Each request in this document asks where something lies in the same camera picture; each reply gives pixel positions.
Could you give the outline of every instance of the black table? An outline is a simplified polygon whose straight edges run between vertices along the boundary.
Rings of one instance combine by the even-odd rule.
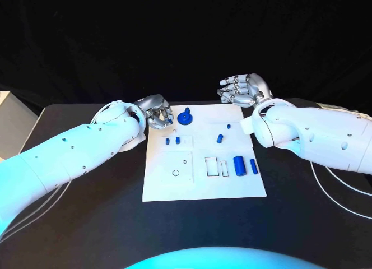
[[[24,150],[89,123],[102,106],[50,106]],[[251,112],[244,109],[244,116]],[[289,150],[266,149],[254,135],[253,140],[267,197],[143,203],[145,141],[73,181],[53,210],[2,243],[0,268],[123,268],[166,252],[208,246],[266,249],[329,268],[372,267],[372,220],[328,198],[306,160]],[[316,165],[316,171],[336,200],[372,216],[372,198],[348,189],[325,167]],[[371,178],[336,174],[372,192]]]

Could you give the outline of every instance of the small blue piece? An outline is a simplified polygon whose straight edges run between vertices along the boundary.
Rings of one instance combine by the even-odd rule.
[[[254,174],[257,174],[258,173],[258,171],[257,171],[257,163],[256,163],[254,159],[251,159],[251,166],[253,166]]]
[[[237,176],[241,177],[241,176],[247,175],[246,163],[244,163],[243,156],[234,157],[234,163],[235,163]]]
[[[221,134],[220,136],[218,136],[218,140],[217,140],[217,142],[221,144],[221,142],[222,142],[222,138],[224,138],[224,135]]]
[[[189,108],[186,108],[185,112],[178,115],[178,122],[182,125],[189,125],[192,123],[192,114]]]

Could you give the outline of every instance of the blue object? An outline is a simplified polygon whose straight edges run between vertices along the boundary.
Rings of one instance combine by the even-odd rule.
[[[254,174],[257,174],[258,173],[258,171],[257,171],[257,163],[256,163],[254,159],[251,159],[251,166],[253,166]]]
[[[207,247],[174,251],[136,263],[129,269],[148,268],[303,268],[322,269],[313,263],[253,248]]]
[[[192,123],[192,114],[189,108],[186,108],[185,112],[178,115],[178,122],[182,125],[189,125]]]
[[[244,163],[243,156],[235,156],[234,157],[234,163],[235,163],[237,176],[241,177],[241,176],[247,175],[246,163]]]
[[[221,134],[220,136],[218,136],[218,140],[217,140],[217,142],[221,144],[221,142],[222,142],[222,138],[224,138],[224,135]]]

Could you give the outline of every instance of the black curtain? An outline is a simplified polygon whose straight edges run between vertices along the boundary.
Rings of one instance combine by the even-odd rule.
[[[218,100],[258,73],[276,97],[372,115],[372,6],[352,1],[0,0],[0,90],[51,103]]]

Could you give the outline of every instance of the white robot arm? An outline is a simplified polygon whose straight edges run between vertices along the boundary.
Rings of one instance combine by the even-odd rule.
[[[280,147],[330,168],[372,174],[372,121],[356,114],[320,108],[297,108],[274,98],[257,74],[221,81],[222,102],[256,107],[241,121],[264,147]]]
[[[41,196],[146,139],[146,119],[152,128],[162,129],[172,125],[174,118],[162,95],[152,95],[133,104],[114,101],[99,111],[91,124],[77,126],[4,161],[0,237],[18,214]]]

